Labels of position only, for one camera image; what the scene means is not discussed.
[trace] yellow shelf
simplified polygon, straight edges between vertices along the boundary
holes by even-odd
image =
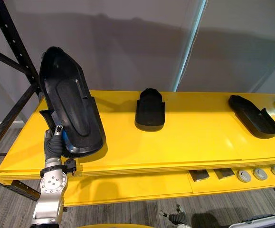
[[[194,182],[186,171],[69,177],[65,192],[65,206],[154,200],[275,187],[275,176],[270,171],[270,167],[258,168],[266,171],[267,180],[256,179],[251,168],[244,169],[252,177],[249,183],[241,182],[236,175],[219,180],[213,171],[209,171],[208,179],[198,182]]]
[[[275,137],[251,135],[228,105],[230,93],[163,92],[165,125],[144,132],[134,125],[140,92],[91,91],[103,122],[106,145],[76,159],[84,176],[186,171],[275,164]],[[275,95],[237,94],[265,107],[275,120]],[[0,180],[38,179],[44,167],[48,128],[42,101],[0,165]]]

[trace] yellow table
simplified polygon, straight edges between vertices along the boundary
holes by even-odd
[[[234,183],[240,182],[234,176],[230,178],[234,183],[225,181],[217,188],[210,183],[209,191],[204,191],[187,176],[187,171],[193,169],[258,165],[269,169],[270,164],[275,164],[275,137],[258,139],[251,135],[228,105],[231,94],[161,93],[166,102],[166,121],[158,132],[144,132],[134,125],[140,92],[91,94],[107,141],[96,154],[76,159],[77,173],[69,180],[66,206],[275,187],[275,178],[252,186],[237,186]],[[237,95],[260,109],[265,107],[275,120],[275,95]],[[46,108],[42,101],[0,165],[1,183],[39,179],[44,167],[43,141],[47,129],[39,111]],[[209,180],[216,182],[210,176],[200,183]]]

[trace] white wall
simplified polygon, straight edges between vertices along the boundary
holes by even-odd
[[[8,0],[5,4],[39,71],[42,53],[61,47],[90,89],[171,90],[198,0]],[[15,59],[0,31],[0,52]],[[15,102],[25,76],[0,63],[0,84]],[[0,121],[9,105],[0,105]],[[24,110],[27,118],[34,97]]]
[[[178,91],[257,92],[274,71],[275,0],[209,0]]]

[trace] lower shelf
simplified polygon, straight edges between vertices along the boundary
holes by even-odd
[[[249,183],[242,183],[236,175],[219,180],[212,170],[208,170],[208,179],[198,182],[194,182],[186,171],[96,177],[69,176],[65,206],[155,200],[275,187],[275,176],[269,173],[270,167],[258,168],[267,172],[267,180],[260,181],[252,177]],[[252,176],[252,167],[244,169]]]

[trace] gray carpet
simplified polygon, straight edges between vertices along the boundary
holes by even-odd
[[[0,153],[7,152],[20,129],[10,129],[0,143]],[[37,180],[24,181],[38,189]],[[60,227],[90,224],[135,223],[166,228],[170,223],[158,215],[159,210],[175,212],[176,204],[186,210],[193,228],[225,228],[233,223],[261,214],[275,214],[273,189],[209,196],[150,200],[68,208]],[[35,203],[0,187],[0,228],[29,227]]]

